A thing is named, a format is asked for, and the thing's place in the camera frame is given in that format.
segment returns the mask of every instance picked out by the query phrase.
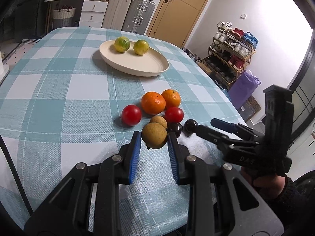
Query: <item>checkered tablecloth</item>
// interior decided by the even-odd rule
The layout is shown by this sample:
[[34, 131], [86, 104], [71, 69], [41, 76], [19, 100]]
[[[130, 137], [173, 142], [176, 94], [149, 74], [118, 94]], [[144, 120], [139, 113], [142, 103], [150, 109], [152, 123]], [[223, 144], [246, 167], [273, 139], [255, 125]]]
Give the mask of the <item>checkered tablecloth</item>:
[[[169, 70], [144, 78], [107, 65], [99, 46], [121, 35], [147, 40], [167, 58]], [[115, 30], [65, 27], [35, 44], [0, 86], [0, 133], [33, 209], [76, 163], [101, 163], [149, 122], [143, 117], [135, 127], [123, 128], [119, 115], [126, 105], [139, 104], [148, 91], [166, 89], [180, 93], [183, 122], [195, 119], [209, 126], [216, 117], [244, 124], [214, 82], [170, 43]], [[182, 134], [178, 141], [207, 163], [221, 164], [215, 145], [195, 134]], [[0, 172], [0, 201], [22, 228], [28, 213], [2, 152]], [[147, 150], [142, 142], [136, 180], [121, 186], [119, 197], [124, 236], [164, 235], [187, 221], [189, 188], [175, 185], [167, 145]]]

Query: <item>yellow-green fruit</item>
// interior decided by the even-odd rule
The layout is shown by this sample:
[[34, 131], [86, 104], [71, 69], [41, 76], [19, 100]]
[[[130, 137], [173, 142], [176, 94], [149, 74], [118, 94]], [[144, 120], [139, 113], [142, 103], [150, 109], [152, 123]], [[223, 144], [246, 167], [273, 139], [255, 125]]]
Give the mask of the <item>yellow-green fruit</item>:
[[130, 41], [127, 37], [118, 37], [114, 43], [115, 49], [118, 52], [125, 52], [130, 48]]
[[137, 55], [143, 55], [146, 54], [149, 50], [150, 46], [147, 41], [145, 40], [139, 40], [136, 41], [136, 43], [133, 46], [133, 50]]
[[150, 123], [151, 122], [157, 122], [157, 123], [161, 124], [165, 129], [167, 128], [167, 122], [162, 116], [154, 116], [154, 117], [152, 117], [151, 120], [150, 120]]
[[166, 129], [157, 122], [145, 125], [142, 129], [141, 137], [146, 146], [153, 149], [160, 149], [167, 142]]

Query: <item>lime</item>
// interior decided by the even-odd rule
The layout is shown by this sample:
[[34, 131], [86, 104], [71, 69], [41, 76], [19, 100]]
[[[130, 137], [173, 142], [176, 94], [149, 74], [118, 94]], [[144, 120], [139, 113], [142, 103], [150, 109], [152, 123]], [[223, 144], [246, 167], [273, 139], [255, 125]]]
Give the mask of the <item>lime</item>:
[[137, 55], [146, 54], [148, 52], [149, 48], [150, 48], [150, 46], [149, 46], [148, 42], [145, 40], [139, 40], [133, 46], [133, 50]]
[[127, 37], [118, 37], [114, 43], [114, 46], [118, 52], [125, 52], [130, 48], [130, 41]]

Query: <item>purple plastic bag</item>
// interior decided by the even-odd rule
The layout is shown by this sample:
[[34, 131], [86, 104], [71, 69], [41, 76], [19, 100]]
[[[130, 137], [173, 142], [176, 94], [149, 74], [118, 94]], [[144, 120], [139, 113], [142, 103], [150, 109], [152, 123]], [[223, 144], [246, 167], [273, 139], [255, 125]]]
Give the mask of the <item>purple plastic bag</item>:
[[239, 109], [254, 92], [261, 81], [251, 71], [244, 71], [228, 91], [232, 104]]

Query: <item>black sleeve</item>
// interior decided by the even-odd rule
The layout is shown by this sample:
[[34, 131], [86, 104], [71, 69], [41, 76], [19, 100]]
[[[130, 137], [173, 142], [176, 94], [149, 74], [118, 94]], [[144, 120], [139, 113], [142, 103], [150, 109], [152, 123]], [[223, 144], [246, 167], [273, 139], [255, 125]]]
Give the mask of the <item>black sleeve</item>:
[[306, 197], [297, 191], [292, 179], [287, 176], [285, 187], [280, 195], [274, 200], [266, 200], [284, 227], [294, 222], [306, 202]]

